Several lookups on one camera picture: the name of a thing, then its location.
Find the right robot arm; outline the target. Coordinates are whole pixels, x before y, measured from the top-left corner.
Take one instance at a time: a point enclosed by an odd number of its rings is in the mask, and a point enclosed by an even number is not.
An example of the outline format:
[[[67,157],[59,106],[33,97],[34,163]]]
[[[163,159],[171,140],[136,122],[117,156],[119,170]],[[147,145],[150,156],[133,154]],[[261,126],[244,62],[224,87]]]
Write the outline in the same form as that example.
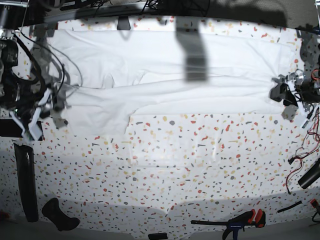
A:
[[[34,78],[23,79],[14,73],[19,49],[33,64]],[[8,112],[8,118],[0,120],[1,137],[23,138],[26,142],[43,140],[40,119],[64,108],[59,99],[61,88],[61,83],[43,78],[40,65],[15,30],[0,30],[0,108]]]

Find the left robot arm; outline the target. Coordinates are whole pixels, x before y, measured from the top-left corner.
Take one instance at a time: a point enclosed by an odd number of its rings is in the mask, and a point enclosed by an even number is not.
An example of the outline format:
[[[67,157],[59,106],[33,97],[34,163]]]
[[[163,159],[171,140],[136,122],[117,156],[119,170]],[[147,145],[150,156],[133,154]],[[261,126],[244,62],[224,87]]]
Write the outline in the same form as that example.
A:
[[[297,30],[296,33],[301,40],[299,55],[303,69],[273,78],[276,85],[270,90],[269,98],[297,107],[309,119],[320,102],[320,30]]]

